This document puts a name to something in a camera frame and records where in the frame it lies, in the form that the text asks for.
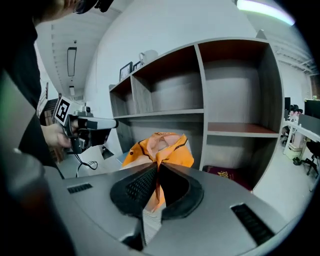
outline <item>white desk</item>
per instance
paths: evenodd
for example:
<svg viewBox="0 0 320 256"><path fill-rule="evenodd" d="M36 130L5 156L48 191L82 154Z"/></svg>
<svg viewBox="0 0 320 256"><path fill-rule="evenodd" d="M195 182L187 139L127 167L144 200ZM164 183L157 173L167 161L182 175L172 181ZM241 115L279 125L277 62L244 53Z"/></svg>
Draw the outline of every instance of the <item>white desk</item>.
<svg viewBox="0 0 320 256"><path fill-rule="evenodd" d="M288 140L286 141L285 148L283 151L283 154L286 154L287 150L289 150L289 143L292 137L293 130L301 133L302 135L308 137L314 142L320 142L320 135L315 134L314 132L307 130L301 126L298 126L297 122L291 122L291 121L284 121L283 126L289 126L290 127L290 132L288 136Z"/></svg>

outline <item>computer monitor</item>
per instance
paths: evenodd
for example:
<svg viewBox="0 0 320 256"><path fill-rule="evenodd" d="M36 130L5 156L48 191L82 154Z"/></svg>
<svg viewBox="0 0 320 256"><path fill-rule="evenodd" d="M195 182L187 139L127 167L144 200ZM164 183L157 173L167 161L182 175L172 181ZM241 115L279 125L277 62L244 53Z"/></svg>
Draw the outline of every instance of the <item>computer monitor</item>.
<svg viewBox="0 0 320 256"><path fill-rule="evenodd" d="M320 100L306 99L304 101L304 114L320 119Z"/></svg>
<svg viewBox="0 0 320 256"><path fill-rule="evenodd" d="M284 110L290 111L290 104L291 104L290 97L285 97L284 98Z"/></svg>

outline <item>vent slot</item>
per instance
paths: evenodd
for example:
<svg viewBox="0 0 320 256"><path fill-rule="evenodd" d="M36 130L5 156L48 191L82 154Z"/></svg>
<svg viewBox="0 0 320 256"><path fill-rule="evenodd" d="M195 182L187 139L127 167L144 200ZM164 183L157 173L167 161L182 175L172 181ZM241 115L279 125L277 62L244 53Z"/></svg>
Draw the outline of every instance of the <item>vent slot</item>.
<svg viewBox="0 0 320 256"><path fill-rule="evenodd" d="M275 235L247 205L236 205L231 207L231 210L258 246Z"/></svg>
<svg viewBox="0 0 320 256"><path fill-rule="evenodd" d="M84 190L87 190L90 188L92 188L92 186L89 183L85 183L85 184L81 184L81 185L77 185L77 186L71 186L71 187L68 187L67 189L70 194L74 194L74 193L81 192L81 191L84 191Z"/></svg>

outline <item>black device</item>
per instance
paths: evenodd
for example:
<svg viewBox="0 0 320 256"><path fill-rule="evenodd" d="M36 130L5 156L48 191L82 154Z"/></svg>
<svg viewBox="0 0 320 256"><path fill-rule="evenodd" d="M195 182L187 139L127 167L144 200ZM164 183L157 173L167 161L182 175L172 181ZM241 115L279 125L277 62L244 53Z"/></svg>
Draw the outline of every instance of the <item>black device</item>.
<svg viewBox="0 0 320 256"><path fill-rule="evenodd" d="M304 114L320 119L320 100L306 99L304 101Z"/></svg>
<svg viewBox="0 0 320 256"><path fill-rule="evenodd" d="M284 98L284 110L290 111L290 104L291 104L291 98L285 97Z"/></svg>
<svg viewBox="0 0 320 256"><path fill-rule="evenodd" d="M84 14L94 7L102 13L105 13L113 1L114 0L80 0L73 12L76 14Z"/></svg>

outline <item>black cable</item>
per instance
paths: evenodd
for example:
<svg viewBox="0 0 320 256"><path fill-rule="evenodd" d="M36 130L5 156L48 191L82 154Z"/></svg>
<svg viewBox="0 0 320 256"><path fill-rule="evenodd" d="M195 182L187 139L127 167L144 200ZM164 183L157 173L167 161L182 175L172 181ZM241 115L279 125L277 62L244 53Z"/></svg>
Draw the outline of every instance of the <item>black cable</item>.
<svg viewBox="0 0 320 256"><path fill-rule="evenodd" d="M97 161L89 161L88 163L86 163L86 162L81 161L80 157L79 157L77 154L74 154L74 155L75 155L75 158L78 159L78 161L80 162L80 164L79 164L79 166L78 166L78 168L77 168L77 170L76 170L76 175L75 175L76 178L78 177L79 169L80 169L80 167L81 167L82 165L88 166L88 167L91 168L92 170L96 170L96 169L98 168L98 163L97 163Z"/></svg>

